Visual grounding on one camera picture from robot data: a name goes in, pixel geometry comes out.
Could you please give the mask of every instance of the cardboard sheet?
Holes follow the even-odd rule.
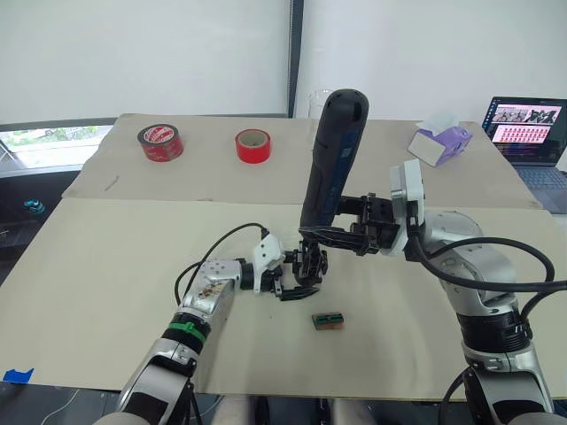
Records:
[[[544,251],[564,278],[567,246],[545,211],[461,209],[488,236]],[[259,221],[296,246],[297,205],[64,199],[0,287],[0,371],[34,368],[31,383],[119,390],[173,317],[175,277],[227,230]],[[348,224],[341,216],[336,224]],[[216,258],[250,258],[255,228]],[[542,267],[502,248],[521,280]],[[465,366],[461,334],[439,282],[420,265],[329,249],[322,290],[280,302],[239,291],[215,353],[203,352],[199,391],[295,396],[441,398]],[[283,283],[292,282],[291,270]],[[520,297],[523,303],[527,296]],[[540,362],[567,396],[567,294],[532,314]],[[339,311],[345,328],[316,331],[313,313]]]
[[[151,124],[175,125],[183,155],[148,160],[136,136]],[[467,150],[437,168],[422,162],[427,202],[435,206],[540,208],[508,161],[474,123]],[[272,137],[268,161],[249,165],[236,154],[234,136],[261,128]],[[390,197],[390,166],[409,152],[414,121],[369,120],[344,193]],[[243,204],[302,204],[316,127],[311,120],[122,115],[64,197],[212,200]]]

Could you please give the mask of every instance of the red tape roll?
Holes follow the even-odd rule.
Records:
[[[238,157],[248,164],[259,164],[269,158],[272,139],[264,130],[248,128],[235,137]]]
[[[145,156],[152,161],[166,162],[183,153],[183,143],[179,132],[168,124],[154,124],[138,133],[138,142]]]

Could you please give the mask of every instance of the tissue box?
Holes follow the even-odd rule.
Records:
[[[429,130],[419,129],[408,151],[430,166],[438,166],[464,151],[471,137],[472,133],[462,127],[450,127],[438,135],[433,135]]]

